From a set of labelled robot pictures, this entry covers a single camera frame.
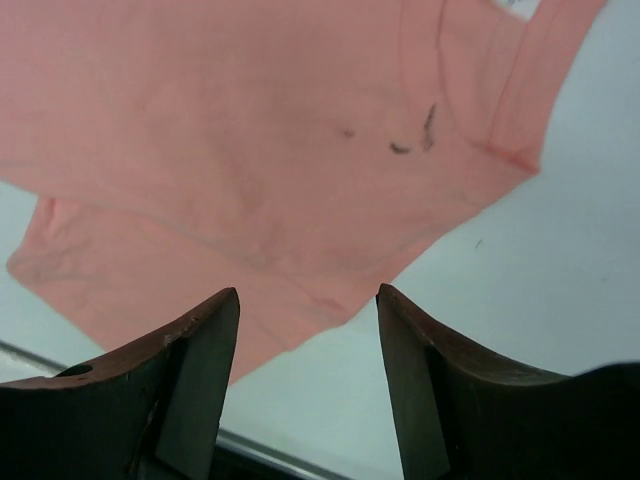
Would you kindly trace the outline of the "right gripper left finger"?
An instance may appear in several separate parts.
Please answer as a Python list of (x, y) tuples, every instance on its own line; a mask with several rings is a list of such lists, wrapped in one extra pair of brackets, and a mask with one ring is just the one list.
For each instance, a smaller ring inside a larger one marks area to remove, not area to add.
[(225, 288), (53, 377), (3, 383), (2, 478), (209, 478), (239, 317)]

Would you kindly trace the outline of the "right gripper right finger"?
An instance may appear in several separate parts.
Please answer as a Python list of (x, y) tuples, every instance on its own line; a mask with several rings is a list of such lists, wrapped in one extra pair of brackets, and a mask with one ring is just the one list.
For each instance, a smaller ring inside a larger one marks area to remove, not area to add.
[(390, 285), (376, 297), (407, 479), (635, 479), (639, 366), (576, 376), (500, 355)]

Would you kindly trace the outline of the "pink t shirt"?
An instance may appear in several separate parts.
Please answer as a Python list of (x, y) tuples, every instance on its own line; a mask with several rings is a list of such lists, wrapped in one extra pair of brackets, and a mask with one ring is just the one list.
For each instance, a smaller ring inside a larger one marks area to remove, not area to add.
[(234, 287), (232, 378), (536, 175), (599, 1), (5, 1), (9, 273), (105, 349)]

